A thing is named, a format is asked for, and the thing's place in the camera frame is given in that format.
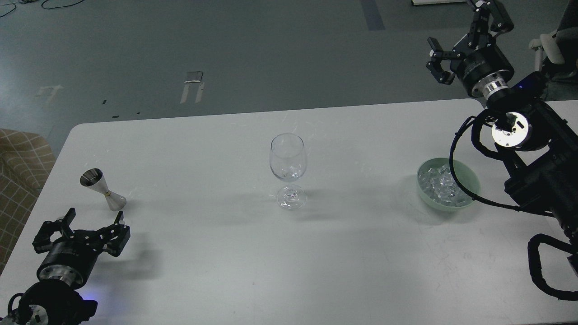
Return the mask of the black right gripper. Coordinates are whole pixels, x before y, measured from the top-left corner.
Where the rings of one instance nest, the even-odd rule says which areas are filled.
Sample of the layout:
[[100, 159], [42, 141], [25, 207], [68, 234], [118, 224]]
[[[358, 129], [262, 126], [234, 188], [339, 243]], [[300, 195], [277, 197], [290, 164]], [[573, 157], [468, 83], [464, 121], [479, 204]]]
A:
[[[457, 76], [469, 97], [479, 98], [482, 92], [475, 85], [483, 78], [498, 73], [508, 82], [514, 75], [513, 66], [495, 45], [497, 37], [511, 32], [514, 24], [499, 0], [467, 0], [466, 3], [474, 16], [465, 43], [469, 49], [477, 50], [470, 54], [445, 51], [436, 38], [428, 37], [431, 51], [426, 67], [436, 82], [450, 85]], [[450, 62], [450, 70], [442, 67], [443, 61]]]

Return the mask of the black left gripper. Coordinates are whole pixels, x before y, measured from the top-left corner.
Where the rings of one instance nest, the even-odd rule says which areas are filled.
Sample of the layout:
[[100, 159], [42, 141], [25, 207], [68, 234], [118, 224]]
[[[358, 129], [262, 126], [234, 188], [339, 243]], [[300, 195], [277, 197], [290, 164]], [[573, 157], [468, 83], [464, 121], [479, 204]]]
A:
[[[124, 212], [119, 211], [109, 226], [96, 231], [70, 228], [76, 216], [70, 208], [58, 220], [45, 221], [35, 235], [32, 245], [35, 253], [47, 253], [37, 269], [37, 279], [58, 279], [71, 288], [82, 288], [88, 281], [102, 252], [119, 257], [131, 236], [130, 226], [124, 224]], [[51, 240], [54, 233], [61, 237]]]

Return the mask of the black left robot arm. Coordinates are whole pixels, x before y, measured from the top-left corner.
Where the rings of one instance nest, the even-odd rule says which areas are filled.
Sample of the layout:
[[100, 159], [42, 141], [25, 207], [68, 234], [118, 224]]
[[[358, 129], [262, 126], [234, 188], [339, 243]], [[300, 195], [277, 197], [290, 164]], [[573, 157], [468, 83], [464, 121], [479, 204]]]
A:
[[46, 254], [36, 272], [38, 281], [12, 296], [3, 325], [79, 325], [95, 315], [98, 302], [82, 298], [78, 290], [100, 254], [122, 253], [130, 227], [120, 211], [112, 224], [99, 230], [72, 230], [75, 215], [70, 208], [62, 218], [41, 225], [33, 240], [35, 252]]

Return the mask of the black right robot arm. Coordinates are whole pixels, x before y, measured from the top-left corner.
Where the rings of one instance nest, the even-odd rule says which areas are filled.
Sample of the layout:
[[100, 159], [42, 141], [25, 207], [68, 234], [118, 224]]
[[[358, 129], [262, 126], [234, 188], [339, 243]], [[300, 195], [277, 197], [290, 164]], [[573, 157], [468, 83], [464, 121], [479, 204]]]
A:
[[460, 181], [458, 187], [471, 199], [486, 205], [554, 217], [569, 243], [537, 234], [528, 242], [531, 279], [537, 288], [558, 300], [576, 301], [576, 291], [552, 288], [542, 275], [540, 244], [569, 254], [577, 270], [577, 134], [568, 122], [541, 100], [549, 81], [577, 78], [577, 2], [570, 0], [558, 28], [531, 42], [537, 67], [515, 86], [508, 86], [514, 68], [497, 45], [497, 37], [514, 24], [499, 0], [469, 0], [474, 12], [469, 32], [450, 51], [430, 37], [427, 68], [438, 83], [457, 77], [469, 97], [485, 99], [485, 109], [469, 117], [456, 132], [449, 154], [452, 177], [454, 151], [463, 133], [471, 128], [471, 143], [484, 156], [502, 161], [509, 174], [504, 191], [515, 205], [504, 205], [479, 196]]

